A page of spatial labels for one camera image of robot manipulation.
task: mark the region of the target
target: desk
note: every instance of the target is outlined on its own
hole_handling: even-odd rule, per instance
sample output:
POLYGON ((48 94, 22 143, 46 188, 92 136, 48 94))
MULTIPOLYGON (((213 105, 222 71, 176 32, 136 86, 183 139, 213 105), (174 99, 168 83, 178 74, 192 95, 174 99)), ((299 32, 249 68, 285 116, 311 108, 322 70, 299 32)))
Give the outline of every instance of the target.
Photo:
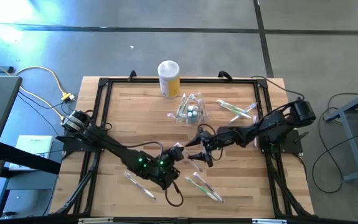
MULTIPOLYGON (((83 78, 77 110, 93 109, 98 80, 99 77, 83 78)), ((284 86, 283 79, 274 78, 272 81, 284 86)), ((268 88, 273 109, 288 102, 283 90, 274 85, 268 85, 268 88)), ((217 99, 242 108, 255 102, 253 87, 244 84, 182 83, 181 85, 181 93, 190 94, 198 90, 202 92, 210 112, 208 124, 216 129, 227 125, 234 117, 230 111, 216 103, 217 99)), ((107 122, 113 125, 109 134, 122 144, 160 141, 166 148, 176 142, 185 145, 195 136, 196 125, 176 124, 174 119, 166 116, 168 112, 177 109, 179 100, 180 97, 172 100, 163 98, 158 83, 114 83, 107 117, 107 122)), ((103 102, 101 100, 100 108, 103 108, 103 102)), ((98 123, 100 120, 101 113, 98 114, 98 123)), ((250 125, 251 123, 250 119, 240 119, 235 124, 250 125)), ((159 154, 158 146, 147 145, 137 149, 153 156, 159 154)), ((200 151, 200 146, 188 147, 187 150, 190 154, 197 153, 200 151)), ((59 209, 75 190, 82 160, 83 153, 74 152, 63 161, 51 212, 59 209)), ((225 199, 225 203, 209 199, 199 189, 186 182, 184 177, 190 177, 195 171, 187 159, 175 164, 175 167, 181 171, 181 176, 176 180, 184 196, 184 204, 181 207, 168 205, 164 192, 156 184, 136 178, 157 197, 156 201, 152 201, 124 177, 123 172, 126 169, 120 159, 112 153, 104 152, 98 169, 91 216, 202 218, 274 216, 265 157, 253 147, 253 144, 249 144, 246 148, 235 145, 226 147, 222 159, 215 161, 215 165, 211 168, 207 168, 207 164, 202 162, 197 163, 206 169, 203 176, 225 199)), ((283 154, 283 165, 289 189, 302 206, 313 213, 302 164, 294 155, 283 154)), ((168 192, 169 199, 173 203, 179 202, 179 197, 172 187, 168 192)), ((82 205, 85 203, 86 195, 87 189, 84 190, 82 205)), ((284 210, 282 194, 279 190, 278 195, 280 208, 284 210)))

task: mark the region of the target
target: white container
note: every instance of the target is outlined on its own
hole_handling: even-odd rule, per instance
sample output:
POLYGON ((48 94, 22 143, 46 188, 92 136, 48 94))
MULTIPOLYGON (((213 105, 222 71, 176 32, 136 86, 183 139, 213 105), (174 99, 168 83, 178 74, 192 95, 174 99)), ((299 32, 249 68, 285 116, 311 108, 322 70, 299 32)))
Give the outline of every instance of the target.
POLYGON ((174 98, 180 93, 180 68, 174 61, 163 61, 158 66, 162 96, 174 98))

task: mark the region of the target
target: yellow cable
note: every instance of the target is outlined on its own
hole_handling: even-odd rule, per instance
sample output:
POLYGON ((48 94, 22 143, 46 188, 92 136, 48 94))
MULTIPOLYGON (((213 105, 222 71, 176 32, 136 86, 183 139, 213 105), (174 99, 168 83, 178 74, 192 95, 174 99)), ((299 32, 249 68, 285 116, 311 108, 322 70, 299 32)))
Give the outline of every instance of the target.
MULTIPOLYGON (((27 67, 27 68, 24 68, 24 69, 22 69, 22 70, 19 70, 19 71, 16 72, 15 74, 10 75, 5 69, 3 69, 3 68, 0 66, 0 69, 1 69, 5 74, 7 74, 8 76, 16 76, 16 75, 19 75, 19 74, 20 74, 21 72, 23 72, 24 70, 27 70, 27 69, 30 69, 30 68, 42 68, 42 69, 44 69, 44 70, 47 70, 47 71, 51 72, 51 73, 53 74, 54 78, 55 78, 56 81, 57 81, 57 84, 58 84, 58 86, 59 86, 60 91, 62 92, 62 94, 63 94, 63 96, 64 96, 64 91, 62 91, 62 89, 61 89, 61 86, 60 86, 59 80, 57 79, 57 76, 55 75, 54 72, 52 72, 52 71, 51 71, 50 69, 48 69, 48 68, 44 68, 44 67, 40 67, 40 66, 32 66, 32 67, 27 67)), ((52 110, 54 110, 54 112, 56 112, 56 113, 58 114, 58 116, 60 117, 61 120, 63 120, 64 116, 62 116, 56 109, 54 109, 54 108, 52 107, 52 105, 50 105, 50 103, 48 103, 47 101, 45 101, 43 98, 37 96, 36 94, 31 93, 31 92, 25 90, 22 86, 20 86, 19 88, 22 89, 24 92, 26 92, 26 93, 28 93, 28 94, 30 94, 30 95, 32 95, 32 96, 38 98, 38 99, 41 100, 41 101, 43 101, 45 104, 47 104, 47 106, 49 106, 52 110)))
POLYGON ((64 95, 66 94, 66 92, 64 92, 64 91, 62 90, 60 81, 59 81, 59 79, 57 78, 57 76, 55 75, 55 73, 54 73, 53 71, 51 71, 50 69, 48 69, 48 68, 41 67, 41 66, 30 66, 30 67, 26 67, 26 68, 23 68, 23 69, 19 70, 18 72, 16 72, 16 73, 14 74, 14 76, 19 76, 19 74, 22 73, 23 71, 28 70, 28 69, 32 69, 32 68, 40 68, 40 69, 43 69, 43 70, 46 70, 46 71, 50 72, 50 73, 54 76, 55 81, 57 82, 57 85, 59 86, 59 89, 60 89, 60 91, 61 91, 62 96, 64 96, 64 95))

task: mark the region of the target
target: concrete floor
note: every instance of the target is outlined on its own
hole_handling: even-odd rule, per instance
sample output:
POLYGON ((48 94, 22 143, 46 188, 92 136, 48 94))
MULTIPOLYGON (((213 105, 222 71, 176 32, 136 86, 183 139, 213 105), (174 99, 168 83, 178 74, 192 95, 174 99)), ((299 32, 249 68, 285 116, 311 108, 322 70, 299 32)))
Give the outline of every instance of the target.
MULTIPOLYGON (((347 35, 267 34, 274 77, 302 92, 320 115, 330 96, 358 93, 358 0, 259 0, 266 29, 351 30, 347 35)), ((252 0, 0 0, 0 22, 83 27, 167 27, 257 29, 252 0)), ((0 64, 52 69, 62 86, 77 95, 84 75, 157 75, 163 60, 175 60, 183 75, 215 77, 219 70, 233 77, 266 76, 259 34, 180 32, 56 32, 0 31, 0 64)), ((54 79, 43 71, 22 74, 29 90, 59 103, 54 79)), ((341 106, 352 96, 332 102, 341 106)), ((58 117, 40 110, 62 133, 58 117)), ((328 147, 346 138, 342 127, 323 124, 328 147)), ((323 152, 317 126, 303 128, 304 161, 311 166, 323 152)), ((48 124, 21 100, 16 100, 1 141, 15 145, 19 134, 54 134, 48 124)), ((334 151, 343 173, 356 171, 347 144, 334 151)), ((320 192, 309 175, 314 211, 320 217, 358 221, 358 181, 344 184, 335 194, 320 192)), ((328 157, 319 162, 316 181, 335 189, 340 181, 328 157)))

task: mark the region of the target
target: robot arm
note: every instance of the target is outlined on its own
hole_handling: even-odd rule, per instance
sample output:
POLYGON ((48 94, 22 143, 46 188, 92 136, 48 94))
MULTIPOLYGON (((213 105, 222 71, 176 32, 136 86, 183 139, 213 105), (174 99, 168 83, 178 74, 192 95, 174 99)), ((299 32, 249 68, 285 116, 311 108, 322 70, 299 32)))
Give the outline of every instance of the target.
POLYGON ((79 141, 87 147, 106 149, 121 159, 121 162, 134 174, 149 179, 158 184, 163 190, 167 189, 180 172, 174 167, 175 161, 180 161, 183 147, 174 146, 153 157, 143 151, 128 149, 107 135, 106 131, 91 122, 90 117, 82 111, 74 111, 62 121, 67 136, 79 141))
POLYGON ((286 135, 294 128, 308 126, 316 119, 308 101, 296 100, 285 104, 263 117, 259 122, 247 126, 223 126, 219 127, 217 133, 212 135, 204 131, 200 126, 195 138, 186 144, 194 146, 201 144, 204 150, 199 154, 189 156, 189 159, 197 159, 213 166, 211 152, 231 144, 245 147, 259 136, 264 142, 276 144, 285 139, 286 135))

